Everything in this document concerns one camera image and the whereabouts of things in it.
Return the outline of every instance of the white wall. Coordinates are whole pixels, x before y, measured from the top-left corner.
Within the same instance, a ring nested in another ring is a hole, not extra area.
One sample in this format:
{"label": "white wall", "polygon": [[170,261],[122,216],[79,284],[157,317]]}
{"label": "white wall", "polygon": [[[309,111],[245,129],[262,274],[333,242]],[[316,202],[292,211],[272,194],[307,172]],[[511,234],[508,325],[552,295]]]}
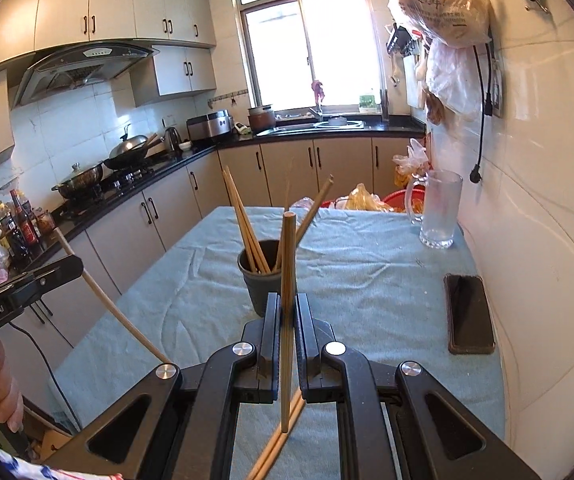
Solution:
{"label": "white wall", "polygon": [[459,221],[485,281],[504,362],[507,440],[544,480],[574,466],[574,12],[491,0],[504,64],[483,181],[468,176],[480,123],[432,127],[436,167],[465,184]]}
{"label": "white wall", "polygon": [[[129,73],[111,82],[70,90],[11,111],[16,147],[10,160],[0,165],[0,187],[18,177],[19,187],[33,206],[54,209],[62,203],[55,186],[71,165],[104,160],[122,142],[124,126],[129,136],[163,132],[161,119],[184,137],[185,121],[198,115],[206,97],[186,97],[136,108]],[[10,200],[7,191],[0,199]]]}
{"label": "white wall", "polygon": [[[387,9],[389,0],[370,0],[372,16],[377,41],[379,43],[379,54],[387,80],[387,90],[389,97],[389,113],[409,115],[410,109],[407,105],[407,94],[405,92],[405,80],[401,79],[397,88],[391,81],[391,62],[385,48],[389,34],[385,30],[385,25],[391,27],[391,14]],[[209,0],[211,16],[213,18],[214,30],[216,31],[217,46],[212,49],[213,67],[216,73],[217,90],[214,95],[227,94],[229,92],[242,89],[250,89],[249,74],[245,73],[247,60],[241,49],[240,15],[236,9],[234,0]],[[236,97],[237,104],[232,105],[230,101],[224,100],[214,103],[214,110],[227,108],[237,121],[247,123],[247,108],[249,95]]]}

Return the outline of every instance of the smartphone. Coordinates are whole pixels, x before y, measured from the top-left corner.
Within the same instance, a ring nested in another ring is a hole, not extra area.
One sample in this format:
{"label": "smartphone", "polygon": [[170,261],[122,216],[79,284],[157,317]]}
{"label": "smartphone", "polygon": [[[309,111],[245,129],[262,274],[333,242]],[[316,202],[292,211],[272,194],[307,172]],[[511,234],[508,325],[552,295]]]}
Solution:
{"label": "smartphone", "polygon": [[496,348],[490,308],[480,276],[445,274],[448,349],[452,354],[491,354]]}

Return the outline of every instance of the window frame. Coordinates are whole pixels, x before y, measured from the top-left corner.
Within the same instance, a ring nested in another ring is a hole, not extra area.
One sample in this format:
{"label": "window frame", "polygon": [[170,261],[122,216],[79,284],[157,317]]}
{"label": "window frame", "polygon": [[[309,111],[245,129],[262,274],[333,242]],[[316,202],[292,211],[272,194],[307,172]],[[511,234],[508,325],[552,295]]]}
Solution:
{"label": "window frame", "polygon": [[[313,56],[311,55],[311,44],[309,42],[309,31],[307,29],[307,20],[305,19],[305,15],[302,12],[302,0],[256,0],[254,2],[248,4],[242,4],[241,0],[236,0],[236,4],[238,6],[238,12],[240,13],[240,21],[242,25],[242,36],[243,36],[243,43],[245,48],[245,54],[247,55],[247,61],[249,64],[249,76],[251,78],[252,84],[252,92],[250,97],[253,97],[253,105],[260,106],[262,104],[262,99],[260,96],[260,86],[258,83],[258,77],[256,73],[256,63],[254,62],[254,53],[251,47],[251,37],[249,35],[249,24],[247,22],[247,14],[250,12],[254,12],[255,10],[266,9],[268,7],[273,7],[280,4],[290,3],[290,2],[298,2],[299,8],[301,10],[301,19],[305,31],[305,42],[307,44],[307,56],[309,59],[309,70],[311,71],[311,78],[312,80],[315,79],[315,70],[314,70],[314,62]],[[365,0],[367,6],[369,8],[369,15],[371,17],[371,31],[373,33],[373,40],[376,45],[377,49],[377,56],[378,56],[378,65],[379,65],[379,76],[380,76],[380,83],[381,89],[387,88],[387,83],[385,81],[384,70],[382,66],[382,59],[378,53],[379,48],[379,37],[376,33],[375,23],[374,23],[374,16],[373,16],[373,7],[371,6],[370,0]],[[307,107],[304,108],[293,108],[291,110],[275,110],[277,112],[293,112],[295,110],[301,111],[301,113],[306,113],[308,111]],[[356,105],[323,105],[321,107],[322,113],[358,113],[358,104]]]}

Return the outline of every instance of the glass pitcher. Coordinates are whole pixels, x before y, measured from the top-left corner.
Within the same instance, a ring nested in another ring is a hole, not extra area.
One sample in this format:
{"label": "glass pitcher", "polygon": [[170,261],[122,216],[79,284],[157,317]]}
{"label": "glass pitcher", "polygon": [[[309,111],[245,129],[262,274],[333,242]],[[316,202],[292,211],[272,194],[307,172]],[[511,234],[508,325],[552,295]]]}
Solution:
{"label": "glass pitcher", "polygon": [[[412,209],[412,190],[425,186],[423,214]],[[413,224],[420,225],[420,241],[426,246],[446,249],[454,242],[454,229],[461,201],[462,176],[453,171],[430,170],[425,176],[413,175],[405,192],[405,209]]]}

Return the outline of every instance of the person's hand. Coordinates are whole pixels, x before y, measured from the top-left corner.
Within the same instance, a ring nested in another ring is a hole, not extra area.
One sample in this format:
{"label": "person's hand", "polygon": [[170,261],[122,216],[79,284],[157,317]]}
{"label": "person's hand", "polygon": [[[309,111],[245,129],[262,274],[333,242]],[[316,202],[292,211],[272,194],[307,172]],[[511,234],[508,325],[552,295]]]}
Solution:
{"label": "person's hand", "polygon": [[24,405],[18,382],[11,375],[9,362],[0,341],[0,424],[6,422],[14,433],[20,429]]}

